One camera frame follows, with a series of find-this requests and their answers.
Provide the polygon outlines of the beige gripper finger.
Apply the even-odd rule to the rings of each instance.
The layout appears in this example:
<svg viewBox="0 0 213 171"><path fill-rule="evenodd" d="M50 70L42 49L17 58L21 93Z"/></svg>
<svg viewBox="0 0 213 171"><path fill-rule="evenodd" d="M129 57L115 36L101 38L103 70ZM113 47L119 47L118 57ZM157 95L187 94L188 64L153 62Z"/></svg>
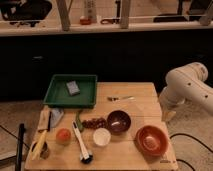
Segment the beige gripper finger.
<svg viewBox="0 0 213 171"><path fill-rule="evenodd" d="M164 122L168 122L170 121L174 116L176 115L176 112L175 111L164 111L163 114L162 114L162 120Z"/></svg>

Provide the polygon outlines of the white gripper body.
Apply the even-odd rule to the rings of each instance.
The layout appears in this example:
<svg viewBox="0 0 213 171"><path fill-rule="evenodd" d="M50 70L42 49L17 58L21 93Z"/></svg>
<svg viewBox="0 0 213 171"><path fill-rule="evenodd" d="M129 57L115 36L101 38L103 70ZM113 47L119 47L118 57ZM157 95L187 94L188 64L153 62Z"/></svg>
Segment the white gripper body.
<svg viewBox="0 0 213 171"><path fill-rule="evenodd" d="M185 102L184 98L176 98L166 95L159 96L159 102L164 111L171 111Z"/></svg>

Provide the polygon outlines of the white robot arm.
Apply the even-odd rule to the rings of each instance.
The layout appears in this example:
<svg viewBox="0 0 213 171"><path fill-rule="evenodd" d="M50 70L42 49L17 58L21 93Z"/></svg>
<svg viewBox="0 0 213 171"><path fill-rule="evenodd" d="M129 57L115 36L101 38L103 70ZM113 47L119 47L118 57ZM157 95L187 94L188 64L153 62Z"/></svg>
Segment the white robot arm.
<svg viewBox="0 0 213 171"><path fill-rule="evenodd" d="M175 114L175 108L185 100L200 105L213 115L213 88L205 84L208 78L206 66L193 62L170 70L165 77L166 86L159 95L162 120L169 121Z"/></svg>

